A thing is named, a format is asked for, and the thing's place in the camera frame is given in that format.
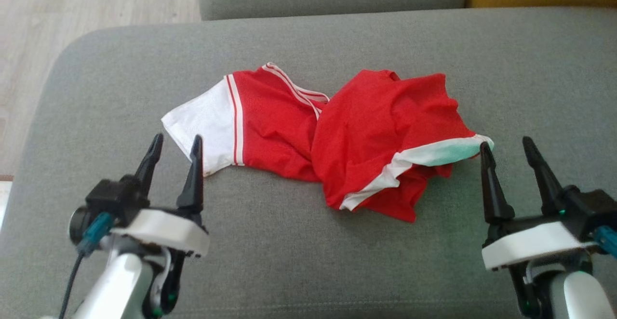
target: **wooden floor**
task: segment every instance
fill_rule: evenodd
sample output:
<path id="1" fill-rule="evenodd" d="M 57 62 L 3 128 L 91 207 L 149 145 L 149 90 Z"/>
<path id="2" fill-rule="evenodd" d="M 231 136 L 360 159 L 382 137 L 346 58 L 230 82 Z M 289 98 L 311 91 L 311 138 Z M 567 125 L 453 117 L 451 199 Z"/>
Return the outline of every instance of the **wooden floor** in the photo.
<path id="1" fill-rule="evenodd" d="M 198 0 L 0 0 L 0 176 L 16 173 L 42 86 L 71 41 L 104 27 L 197 21 Z"/>

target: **robotic arm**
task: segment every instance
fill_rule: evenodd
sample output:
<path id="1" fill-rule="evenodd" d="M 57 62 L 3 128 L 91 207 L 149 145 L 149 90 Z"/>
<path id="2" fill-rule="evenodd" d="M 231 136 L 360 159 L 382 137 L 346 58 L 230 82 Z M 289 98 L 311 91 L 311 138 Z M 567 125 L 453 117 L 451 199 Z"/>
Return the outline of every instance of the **robotic arm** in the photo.
<path id="1" fill-rule="evenodd" d="M 107 267 L 73 319 L 158 319 L 179 297 L 187 257 L 207 254 L 202 224 L 202 140 L 195 137 L 192 165 L 176 209 L 150 207 L 148 192 L 161 156 L 163 135 L 154 137 L 135 174 L 102 180 L 70 220 L 78 258 L 68 282 L 63 319 L 77 268 L 95 249 L 108 251 Z M 518 307 L 531 319 L 616 319 L 593 277 L 591 254 L 617 257 L 617 202 L 606 192 L 562 187 L 531 138 L 523 138 L 536 173 L 542 214 L 515 218 L 496 176 L 487 143 L 481 145 L 487 270 L 508 269 Z"/>
<path id="2" fill-rule="evenodd" d="M 602 190 L 562 187 L 530 137 L 523 137 L 523 147 L 542 197 L 542 214 L 525 218 L 515 218 L 505 200 L 489 145 L 480 148 L 486 269 L 509 270 L 525 317 L 615 319 L 592 275 L 591 255 L 617 257 L 617 202 Z"/>
<path id="3" fill-rule="evenodd" d="M 161 157 L 157 134 L 135 174 L 120 181 L 102 180 L 70 220 L 69 237 L 78 262 L 95 249 L 108 251 L 107 267 L 74 319 L 158 319 L 178 301 L 180 275 L 187 257 L 201 257 L 209 247 L 202 224 L 202 139 L 195 137 L 192 165 L 176 209 L 150 207 L 148 192 Z M 68 293 L 60 312 L 64 317 Z"/>

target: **white trim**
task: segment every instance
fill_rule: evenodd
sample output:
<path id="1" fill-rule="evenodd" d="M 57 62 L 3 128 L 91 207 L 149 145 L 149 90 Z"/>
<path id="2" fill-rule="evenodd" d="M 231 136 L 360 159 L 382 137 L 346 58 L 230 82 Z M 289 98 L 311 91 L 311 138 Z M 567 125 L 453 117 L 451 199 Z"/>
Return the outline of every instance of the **white trim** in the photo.
<path id="1" fill-rule="evenodd" d="M 313 108 L 313 111 L 315 112 L 315 117 L 317 119 L 319 119 L 319 116 L 322 114 L 322 110 L 317 108 L 317 107 L 315 107 L 315 105 L 313 104 L 311 99 L 309 99 L 306 95 L 304 95 L 304 93 L 302 93 L 301 91 L 298 90 L 299 87 L 296 86 L 295 84 L 293 84 L 293 82 L 291 82 L 289 77 L 287 77 L 287 75 L 285 75 L 285 73 L 282 71 L 282 69 L 278 68 L 278 66 L 276 66 L 276 65 L 274 65 L 272 63 L 268 63 L 268 64 L 262 66 L 262 69 L 264 69 L 265 71 L 268 71 L 269 73 L 272 73 L 273 75 L 275 75 L 278 78 L 280 78 L 280 80 L 282 80 L 287 85 L 289 90 L 291 90 L 291 93 L 293 93 L 293 95 L 296 97 L 297 100 L 299 100 L 303 104 L 305 104 L 307 106 L 311 106 Z"/>
<path id="2" fill-rule="evenodd" d="M 236 86 L 236 80 L 233 74 L 228 75 L 228 77 L 233 99 L 236 102 L 236 165 L 244 166 L 244 111 L 242 109 L 240 93 L 238 93 L 238 86 Z"/>
<path id="3" fill-rule="evenodd" d="M 477 134 L 473 137 L 446 139 L 395 153 L 392 161 L 385 165 L 381 173 L 366 187 L 346 194 L 339 209 L 353 211 L 373 194 L 387 187 L 399 187 L 400 182 L 396 178 L 414 165 L 440 166 L 469 159 L 480 152 L 480 144 L 484 141 L 487 141 L 491 148 L 495 146 L 489 137 Z"/>
<path id="4" fill-rule="evenodd" d="M 265 66 L 279 71 L 282 75 L 284 75 L 285 78 L 287 78 L 287 80 L 293 85 L 293 87 L 296 90 L 298 90 L 299 93 L 302 93 L 302 95 L 304 95 L 307 99 L 315 100 L 317 102 L 329 102 L 330 101 L 330 97 L 328 97 L 325 93 L 321 93 L 319 91 L 308 90 L 308 89 L 304 89 L 304 88 L 297 86 L 291 80 L 291 78 L 287 76 L 287 73 L 285 73 L 279 66 L 276 66 L 276 64 L 274 64 L 273 62 L 268 62 L 268 64 L 265 64 Z"/>

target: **white sleeve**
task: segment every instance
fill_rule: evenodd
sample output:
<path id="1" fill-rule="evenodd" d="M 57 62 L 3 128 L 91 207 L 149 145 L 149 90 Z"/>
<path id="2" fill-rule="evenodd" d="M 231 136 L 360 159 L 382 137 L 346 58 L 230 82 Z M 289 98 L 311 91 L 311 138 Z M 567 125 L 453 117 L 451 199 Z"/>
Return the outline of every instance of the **white sleeve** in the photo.
<path id="1" fill-rule="evenodd" d="M 229 75 L 214 87 L 177 106 L 161 119 L 165 130 L 189 157 L 196 134 L 203 139 L 203 175 L 207 176 L 229 165 L 235 165 L 238 147 L 236 110 Z"/>

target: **red and white jersey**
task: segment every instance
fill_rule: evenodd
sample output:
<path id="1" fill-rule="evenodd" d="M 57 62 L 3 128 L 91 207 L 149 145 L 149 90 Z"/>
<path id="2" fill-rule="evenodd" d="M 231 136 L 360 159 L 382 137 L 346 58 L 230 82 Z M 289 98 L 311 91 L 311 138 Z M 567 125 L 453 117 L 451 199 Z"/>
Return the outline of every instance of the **red and white jersey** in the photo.
<path id="1" fill-rule="evenodd" d="M 475 156 L 480 143 L 445 91 L 445 75 L 400 80 L 361 71 L 330 100 L 302 89 L 276 65 L 236 71 L 163 117 L 189 156 L 203 138 L 203 172 L 245 165 L 321 181 L 335 209 L 361 207 L 413 222 L 432 176 Z"/>
<path id="2" fill-rule="evenodd" d="M 189 156 L 196 134 L 203 139 L 203 174 L 229 165 L 319 181 L 311 143 L 317 119 L 330 99 L 302 89 L 276 65 L 236 71 L 163 117 L 163 126 Z"/>

